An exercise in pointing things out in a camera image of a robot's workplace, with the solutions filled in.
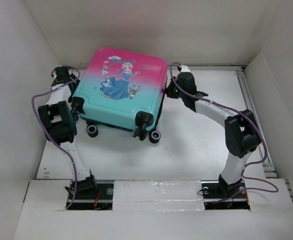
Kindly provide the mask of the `pink and teal suitcase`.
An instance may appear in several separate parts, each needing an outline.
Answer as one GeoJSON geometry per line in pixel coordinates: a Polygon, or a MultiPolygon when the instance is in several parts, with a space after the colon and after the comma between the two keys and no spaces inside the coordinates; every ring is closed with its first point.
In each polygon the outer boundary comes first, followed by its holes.
{"type": "Polygon", "coordinates": [[[157,144],[167,86],[167,62],[123,49],[98,49],[72,95],[71,106],[94,138],[98,126],[120,129],[157,144]]]}

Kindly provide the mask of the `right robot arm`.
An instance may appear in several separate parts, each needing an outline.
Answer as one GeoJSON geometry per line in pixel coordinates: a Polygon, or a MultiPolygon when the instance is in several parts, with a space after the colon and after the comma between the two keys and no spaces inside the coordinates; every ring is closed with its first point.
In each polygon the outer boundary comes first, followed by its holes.
{"type": "Polygon", "coordinates": [[[205,99],[208,94],[197,90],[195,77],[186,66],[178,68],[177,76],[171,76],[165,92],[167,97],[181,99],[187,108],[224,128],[228,157],[215,191],[221,199],[233,197],[240,190],[248,159],[261,143],[254,114],[248,109],[233,114],[230,109],[205,99]]]}

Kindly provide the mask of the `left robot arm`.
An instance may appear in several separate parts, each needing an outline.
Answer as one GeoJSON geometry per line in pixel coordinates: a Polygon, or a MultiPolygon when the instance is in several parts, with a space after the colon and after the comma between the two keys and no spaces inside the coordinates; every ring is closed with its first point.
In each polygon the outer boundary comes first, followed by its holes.
{"type": "Polygon", "coordinates": [[[75,199],[93,199],[99,196],[99,188],[92,171],[84,165],[77,150],[77,108],[70,106],[73,93],[80,83],[80,71],[75,67],[61,65],[51,72],[50,90],[32,97],[34,115],[46,139],[57,147],[69,161],[73,181],[66,191],[75,199]]]}

